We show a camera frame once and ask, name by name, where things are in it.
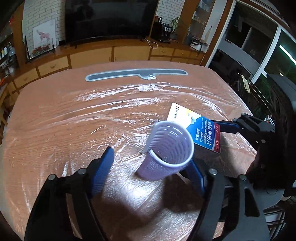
purple plastic cup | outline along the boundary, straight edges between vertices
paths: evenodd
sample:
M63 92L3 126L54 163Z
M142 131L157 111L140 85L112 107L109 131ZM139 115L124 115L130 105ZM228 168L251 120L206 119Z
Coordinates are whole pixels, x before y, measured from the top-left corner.
M171 121L154 124L143 153L145 159L137 173L156 181L183 170L193 156L194 144L189 132Z

plastic wrap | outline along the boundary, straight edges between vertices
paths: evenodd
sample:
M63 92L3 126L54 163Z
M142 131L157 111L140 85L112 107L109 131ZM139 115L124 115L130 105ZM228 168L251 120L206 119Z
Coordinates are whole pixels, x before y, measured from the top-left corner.
M132 68L174 68L183 75L85 81L92 73ZM115 62L70 69L24 88L12 110L4 141L1 210L23 239L34 201L51 173L71 175L101 156L115 160L101 195L93 200L110 240L186 240L202 199L178 175L149 182L135 171L155 122L172 102L209 119L231 120L250 111L211 69L158 61ZM221 134L219 158L207 163L227 175L245 173L255 150L239 134Z

framed picture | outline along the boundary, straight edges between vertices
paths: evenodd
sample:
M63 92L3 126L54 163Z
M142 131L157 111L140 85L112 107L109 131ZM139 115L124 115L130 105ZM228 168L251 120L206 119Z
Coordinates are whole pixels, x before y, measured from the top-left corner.
M49 20L33 28L33 46L30 53L36 57L42 53L52 50L52 45L57 46L55 19Z

ceiling light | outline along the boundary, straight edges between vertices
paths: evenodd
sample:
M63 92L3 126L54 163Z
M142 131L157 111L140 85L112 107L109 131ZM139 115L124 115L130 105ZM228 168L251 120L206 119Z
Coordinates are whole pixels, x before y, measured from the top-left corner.
M285 52L285 54L286 54L286 55L287 55L287 56L293 61L293 63L296 65L296 60L293 59L293 57L291 56L291 54L289 54L288 51L285 50L283 46L280 45L279 47L281 48L281 50L283 50L283 51Z

white brick wall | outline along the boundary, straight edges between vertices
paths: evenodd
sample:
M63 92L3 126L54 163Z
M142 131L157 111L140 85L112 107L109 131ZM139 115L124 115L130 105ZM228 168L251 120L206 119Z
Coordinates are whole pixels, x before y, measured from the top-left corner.
M163 18L163 23L170 23L172 19L178 18L185 0L160 0L156 15Z
M56 39L65 39L65 0L25 0L22 31L27 36L29 52L33 50L33 28L56 19Z

